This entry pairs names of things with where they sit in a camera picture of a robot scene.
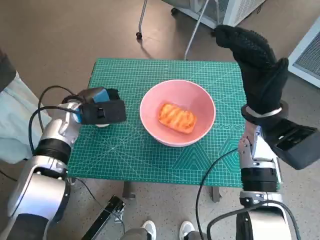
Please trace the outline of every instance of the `sneaker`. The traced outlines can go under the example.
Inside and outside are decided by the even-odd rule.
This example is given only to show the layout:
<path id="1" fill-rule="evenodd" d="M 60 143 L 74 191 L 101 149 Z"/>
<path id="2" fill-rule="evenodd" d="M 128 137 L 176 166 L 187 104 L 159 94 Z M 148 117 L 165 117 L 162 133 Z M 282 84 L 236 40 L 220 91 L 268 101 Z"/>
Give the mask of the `sneaker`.
<path id="1" fill-rule="evenodd" d="M 151 235 L 151 240 L 156 240 L 157 237 L 157 230 L 156 230 L 156 225 L 153 221 L 146 221 L 143 225 L 142 228 L 146 229 L 148 233 Z"/>
<path id="2" fill-rule="evenodd" d="M 179 240 L 184 240 L 185 236 L 187 236 L 188 233 L 194 230 L 195 230 L 195 227 L 192 225 L 190 221 L 184 221 L 180 227 Z"/>

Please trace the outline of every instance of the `table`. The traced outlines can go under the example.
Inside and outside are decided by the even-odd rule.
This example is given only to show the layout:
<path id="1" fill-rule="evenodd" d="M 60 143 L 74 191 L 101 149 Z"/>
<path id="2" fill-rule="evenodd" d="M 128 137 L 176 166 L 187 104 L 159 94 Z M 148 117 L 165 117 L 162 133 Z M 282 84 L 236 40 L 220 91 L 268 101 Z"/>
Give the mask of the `table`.
<path id="1" fill-rule="evenodd" d="M 188 147 L 157 142 L 140 121 L 139 107 L 145 93 L 170 79 L 201 85 L 216 106 L 213 128 Z M 89 87 L 118 89 L 127 121 L 105 128 L 83 126 L 68 163 L 71 177 L 199 185 L 215 159 L 237 148 L 244 132 L 240 108 L 246 100 L 236 63 L 99 58 Z M 205 185 L 242 187 L 238 154 L 220 161 Z"/>

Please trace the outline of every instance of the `black knit glove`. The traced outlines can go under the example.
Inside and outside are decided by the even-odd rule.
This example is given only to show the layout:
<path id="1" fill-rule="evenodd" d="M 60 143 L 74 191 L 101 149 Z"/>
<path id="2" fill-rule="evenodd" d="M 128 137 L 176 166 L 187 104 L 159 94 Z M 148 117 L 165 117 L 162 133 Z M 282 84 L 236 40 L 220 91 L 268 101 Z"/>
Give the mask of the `black knit glove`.
<path id="1" fill-rule="evenodd" d="M 218 25 L 216 43 L 232 51 L 240 66 L 248 106 L 258 114 L 280 108 L 288 78 L 288 59 L 276 60 L 268 41 L 254 31 Z"/>

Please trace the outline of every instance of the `pink bowl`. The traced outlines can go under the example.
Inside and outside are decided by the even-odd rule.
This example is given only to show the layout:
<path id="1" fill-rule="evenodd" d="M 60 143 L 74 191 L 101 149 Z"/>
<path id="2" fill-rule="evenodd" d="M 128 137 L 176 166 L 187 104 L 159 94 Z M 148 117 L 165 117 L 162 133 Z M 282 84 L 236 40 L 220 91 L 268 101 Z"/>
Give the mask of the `pink bowl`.
<path id="1" fill-rule="evenodd" d="M 158 121 L 159 110 L 165 103 L 178 105 L 196 115 L 197 122 L 192 133 L 177 132 Z M 209 132 L 216 118 L 216 107 L 201 86 L 186 80 L 168 80 L 155 85 L 144 95 L 140 104 L 140 118 L 144 128 L 160 143 L 170 147 L 185 147 Z"/>

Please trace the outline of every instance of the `bread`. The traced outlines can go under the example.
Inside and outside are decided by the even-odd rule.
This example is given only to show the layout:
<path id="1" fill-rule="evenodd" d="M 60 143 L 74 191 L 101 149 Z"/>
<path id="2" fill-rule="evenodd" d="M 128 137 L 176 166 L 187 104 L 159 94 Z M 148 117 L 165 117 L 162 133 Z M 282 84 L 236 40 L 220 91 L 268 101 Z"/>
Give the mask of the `bread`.
<path id="1" fill-rule="evenodd" d="M 190 134 L 194 130 L 197 117 L 177 105 L 165 103 L 159 111 L 158 120 L 163 125 L 184 134 Z"/>

